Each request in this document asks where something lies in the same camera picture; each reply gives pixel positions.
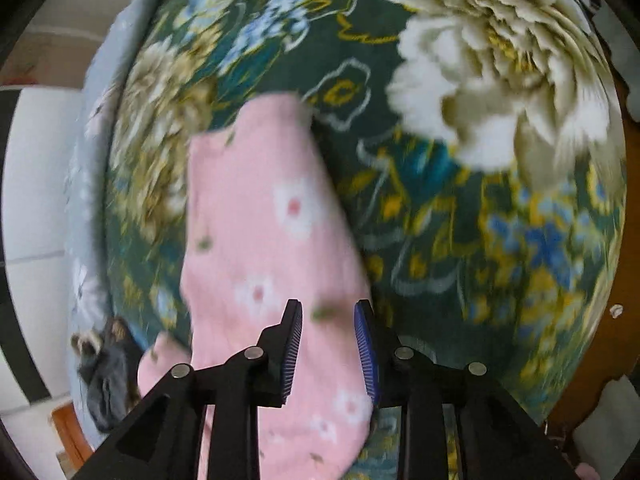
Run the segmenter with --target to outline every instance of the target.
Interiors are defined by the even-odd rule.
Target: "yellow flower print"
[[[131,279],[131,277],[125,273],[124,280],[122,282],[122,288],[124,290],[124,304],[126,305],[139,305],[142,307],[142,292]]]
[[[476,269],[476,282],[480,285],[486,283],[489,279],[489,269],[487,267],[478,267]]]
[[[338,194],[347,198],[356,196],[358,193],[366,189],[377,176],[378,172],[375,170],[360,171],[356,173],[354,177],[345,179],[338,184]]]
[[[520,378],[523,381],[536,381],[544,378],[554,364],[551,356],[534,355],[520,370]]]
[[[364,473],[347,473],[344,480],[371,480],[371,477]]]
[[[178,320],[178,311],[175,306],[174,295],[161,285],[153,285],[149,291],[149,299],[158,313],[162,325],[169,329],[175,328]]]
[[[409,259],[409,276],[414,280],[422,280],[427,275],[427,262],[420,253],[412,254]]]
[[[591,205],[601,215],[608,215],[612,211],[612,203],[607,196],[604,186],[598,178],[598,173],[593,162],[589,163],[589,171],[587,172],[587,189],[589,190],[589,198]]]
[[[345,105],[356,96],[360,88],[361,85],[350,79],[338,79],[322,96],[322,101],[331,106]]]
[[[520,279],[522,266],[519,261],[507,254],[496,254],[498,269],[495,271],[494,284],[496,286],[512,285]]]
[[[539,267],[530,274],[529,294],[544,301],[555,301],[558,297],[558,284],[545,267]]]
[[[491,311],[486,296],[478,296],[463,304],[462,319],[478,324],[489,318]]]
[[[554,327],[556,330],[568,330],[578,319],[584,304],[581,292],[566,292],[562,294],[559,312]]]
[[[382,279],[383,271],[385,270],[385,263],[380,256],[372,254],[365,259],[365,267],[367,274],[372,282],[379,282]]]
[[[456,449],[456,435],[447,431],[447,467],[449,480],[458,480],[458,450]]]
[[[209,54],[218,45],[220,36],[222,36],[222,30],[218,23],[196,36],[189,49],[189,55],[193,57],[195,67],[199,67],[207,60]]]
[[[402,196],[398,194],[388,195],[382,199],[382,219],[396,218],[402,209]]]
[[[369,105],[370,76],[368,65],[350,57],[327,73],[302,99],[314,107],[320,121],[338,132],[346,132]]]
[[[382,441],[382,449],[392,451],[398,445],[398,440],[394,436],[386,436]]]
[[[379,298],[374,305],[374,311],[385,326],[394,325],[394,307],[387,298]]]

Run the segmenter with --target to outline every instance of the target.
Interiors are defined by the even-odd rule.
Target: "white tile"
[[[20,93],[2,177],[7,261],[64,248],[64,179],[80,106],[77,90],[28,88]]]
[[[7,264],[6,274],[22,335],[44,383],[54,397],[68,393],[68,259],[56,256]]]
[[[68,402],[69,398],[48,400],[2,416],[7,433],[38,480],[65,480],[56,458],[64,447],[49,419],[54,409]]]
[[[4,354],[0,350],[0,412],[14,410],[28,404],[27,397],[24,396],[15,381],[15,377],[4,359]]]

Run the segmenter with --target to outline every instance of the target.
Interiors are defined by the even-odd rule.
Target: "bed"
[[[144,348],[190,344],[188,139],[277,90],[314,108],[377,315],[439,364],[484,363],[542,422],[625,215],[620,108],[576,1],[160,0],[101,174],[110,305]],[[346,478],[393,478],[397,421],[377,415]]]

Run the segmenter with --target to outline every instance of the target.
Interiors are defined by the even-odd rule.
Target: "metal screw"
[[[469,371],[472,375],[482,376],[486,373],[486,366],[482,363],[471,363],[469,365]]]
[[[414,356],[414,351],[408,346],[401,346],[400,348],[396,348],[394,352],[398,359],[402,359],[402,361],[407,361]]]
[[[264,350],[259,346],[249,346],[249,348],[244,351],[244,357],[250,360],[259,359],[263,355]]]
[[[191,367],[186,364],[175,365],[171,368],[171,377],[174,379],[181,379],[186,377],[191,372]]]
[[[614,306],[612,306],[609,309],[609,312],[611,313],[611,317],[613,319],[617,319],[620,316],[622,316],[622,311],[624,310],[624,308],[622,307],[622,305],[620,304],[615,304]]]

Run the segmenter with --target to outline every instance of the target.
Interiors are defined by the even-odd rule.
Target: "floral bedspread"
[[[114,310],[140,342],[190,339],[189,136],[275,90],[316,110],[377,314],[440,364],[483,362],[544,419],[599,322],[624,221],[620,110],[578,3],[163,0],[106,189]],[[394,478],[397,412],[374,426],[347,478]]]

